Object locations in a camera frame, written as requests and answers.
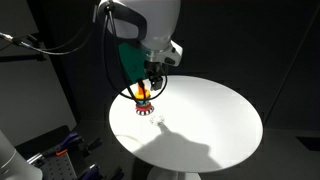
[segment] orange object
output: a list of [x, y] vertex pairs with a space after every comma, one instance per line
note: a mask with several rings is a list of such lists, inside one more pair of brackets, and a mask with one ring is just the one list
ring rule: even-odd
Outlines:
[[[137, 98], [137, 99], [140, 99], [142, 100], [144, 98], [143, 96], [143, 89], [139, 86], [139, 83], [137, 83], [138, 85], [138, 91], [134, 94], [134, 96]], [[146, 98], [149, 98], [150, 97], [150, 91], [146, 88], [145, 89], [145, 93], [146, 93]]]
[[138, 83], [138, 94], [143, 95], [143, 89], [139, 86], [139, 83]]
[[56, 156], [61, 156], [63, 155], [64, 153], [68, 152], [68, 149], [65, 149], [63, 151], [60, 151], [60, 152], [56, 152]]

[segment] table surface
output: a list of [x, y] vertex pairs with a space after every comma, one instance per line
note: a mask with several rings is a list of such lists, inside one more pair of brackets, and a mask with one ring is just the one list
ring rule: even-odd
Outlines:
[[[131, 86], [133, 92], [137, 86]], [[152, 91], [155, 96], [159, 91]], [[168, 76], [155, 111], [136, 114], [132, 100], [117, 96], [109, 119], [118, 141], [139, 159], [179, 172], [213, 172], [246, 160], [259, 146], [263, 128], [254, 107], [221, 84], [190, 76]], [[151, 119], [162, 116], [160, 125]]]

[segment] wire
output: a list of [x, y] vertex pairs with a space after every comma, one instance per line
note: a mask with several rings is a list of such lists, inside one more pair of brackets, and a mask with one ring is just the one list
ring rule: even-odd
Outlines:
[[87, 44], [87, 42], [89, 41], [89, 39], [91, 38], [91, 34], [92, 34], [92, 31], [89, 33], [89, 35], [86, 37], [86, 39], [84, 40], [84, 42], [82, 42], [82, 44], [81, 44], [79, 47], [77, 47], [77, 48], [75, 48], [75, 49], [73, 49], [73, 50], [71, 50], [71, 51], [67, 51], [67, 52], [57, 52], [57, 53], [48, 52], [48, 51], [44, 51], [44, 50], [39, 49], [39, 48], [35, 48], [35, 47], [33, 47], [33, 46], [30, 46], [30, 45], [29, 45], [28, 48], [33, 49], [33, 50], [35, 50], [35, 51], [38, 51], [38, 52], [40, 52], [40, 53], [49, 54], [49, 55], [56, 55], [56, 56], [67, 55], [67, 54], [71, 54], [71, 53], [73, 53], [73, 52], [76, 52], [76, 51], [82, 49], [82, 48]]
[[12, 43], [9, 43], [7, 45], [5, 45], [4, 47], [0, 48], [0, 51], [3, 51], [5, 49], [7, 49], [8, 47], [10, 47], [12, 45]]
[[145, 104], [146, 103], [146, 90], [144, 89], [144, 84], [143, 84], [142, 92], [143, 92], [143, 104]]
[[112, 11], [108, 11], [109, 13], [109, 18], [110, 18], [110, 24], [111, 24], [111, 29], [112, 29], [112, 34], [113, 34], [113, 44], [114, 44], [114, 47], [115, 47], [115, 50], [116, 50], [116, 59], [118, 61], [118, 64], [120, 66], [120, 69], [121, 69], [121, 74], [122, 74], [122, 79], [125, 83], [125, 86], [127, 88], [127, 90], [129, 91], [129, 94], [131, 95], [131, 97], [134, 99], [134, 101], [138, 104], [138, 101], [137, 99], [134, 97], [133, 95], [133, 92], [129, 86], [129, 83], [128, 83], [128, 80], [127, 80], [127, 77], [126, 77], [126, 74], [125, 74], [125, 71], [124, 71], [124, 68], [123, 68], [123, 65], [121, 63], [121, 59], [120, 59], [120, 52], [119, 52], [119, 49], [118, 49], [118, 41], [117, 41], [117, 31], [116, 31], [116, 27], [115, 27], [115, 24], [114, 24], [114, 19], [113, 19], [113, 15], [112, 15]]
[[[91, 15], [90, 12], [91, 12], [91, 10], [88, 13], [88, 19], [90, 19], [90, 15]], [[60, 45], [58, 47], [55, 47], [55, 48], [47, 48], [47, 49], [39, 48], [39, 50], [42, 50], [42, 51], [53, 51], [53, 50], [57, 50], [57, 49], [60, 49], [62, 47], [67, 46], [68, 44], [72, 43], [81, 34], [81, 32], [85, 29], [85, 27], [89, 24], [89, 22], [91, 22], [91, 21], [89, 20], [89, 21], [85, 22], [85, 24], [80, 28], [80, 30], [70, 40], [68, 40], [67, 42], [63, 43], [62, 45]]]
[[[105, 47], [105, 34], [106, 34], [106, 26], [108, 24], [108, 20], [110, 18], [110, 24], [111, 24], [111, 27], [112, 27], [112, 33], [113, 33], [113, 39], [114, 39], [114, 45], [115, 45], [115, 48], [116, 48], [116, 58], [118, 60], [118, 63], [120, 65], [120, 68], [122, 70], [122, 77], [125, 81], [125, 85], [126, 85], [126, 89], [128, 90], [128, 92], [130, 93], [131, 97], [130, 96], [127, 96], [125, 94], [123, 94], [121, 91], [119, 91], [115, 85], [113, 84], [111, 78], [110, 78], [110, 74], [109, 74], [109, 71], [108, 71], [108, 66], [106, 64], [106, 59], [105, 59], [105, 53], [104, 53], [104, 47]], [[103, 60], [104, 60], [104, 65], [105, 65], [105, 70], [106, 70], [106, 76], [107, 76], [107, 79], [108, 81], [110, 82], [110, 85], [112, 86], [112, 88], [117, 92], [119, 93], [121, 96], [127, 98], [127, 99], [130, 99], [130, 100], [134, 100], [137, 104], [138, 104], [138, 100], [134, 97], [133, 95], [133, 92], [131, 90], [131, 88], [129, 87], [128, 85], [128, 82], [127, 82], [127, 79], [126, 79], [126, 75], [125, 75], [125, 72], [124, 72], [124, 69], [123, 69], [123, 66], [121, 64], [121, 60], [120, 60], [120, 55], [119, 55], [119, 50], [118, 50], [118, 42], [117, 42], [117, 34], [116, 34], [116, 30], [115, 30], [115, 26], [114, 26], [114, 20], [113, 20], [113, 16], [112, 16], [112, 13], [111, 11], [109, 11], [109, 15], [105, 17], [105, 21], [104, 21], [104, 25], [103, 25], [103, 36], [102, 36], [102, 39], [103, 39], [103, 45], [102, 45], [102, 56], [103, 56]], [[167, 75], [165, 74], [165, 84], [164, 84], [164, 87], [162, 88], [162, 90], [155, 96], [155, 97], [152, 97], [152, 98], [144, 98], [144, 101], [150, 101], [150, 100], [153, 100], [153, 99], [156, 99], [157, 97], [159, 97], [162, 92], [165, 90], [166, 86], [167, 86], [167, 83], [168, 83], [168, 78], [167, 78]]]

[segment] red component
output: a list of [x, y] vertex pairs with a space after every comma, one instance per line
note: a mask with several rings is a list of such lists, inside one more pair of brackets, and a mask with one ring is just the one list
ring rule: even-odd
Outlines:
[[151, 107], [152, 107], [151, 103], [149, 103], [147, 106], [139, 106], [138, 104], [136, 104], [136, 109], [138, 111], [142, 111], [142, 112], [149, 111], [151, 109]]
[[68, 149], [62, 150], [60, 152], [56, 152], [56, 156], [61, 156], [61, 155], [65, 154], [66, 152], [68, 152]]

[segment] white robot part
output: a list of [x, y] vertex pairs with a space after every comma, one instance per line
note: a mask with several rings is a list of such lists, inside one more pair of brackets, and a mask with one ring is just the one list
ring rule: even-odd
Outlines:
[[[145, 52], [145, 60], [178, 66], [182, 57], [182, 48], [171, 40], [176, 28], [180, 12], [180, 0], [114, 0], [143, 16], [147, 22], [144, 39], [140, 40], [141, 49]], [[104, 19], [105, 4], [102, 0], [98, 8], [98, 18]], [[133, 39], [138, 36], [138, 27], [123, 20], [115, 19], [117, 36], [124, 39]]]
[[0, 130], [0, 180], [41, 180], [42, 171], [17, 152]]

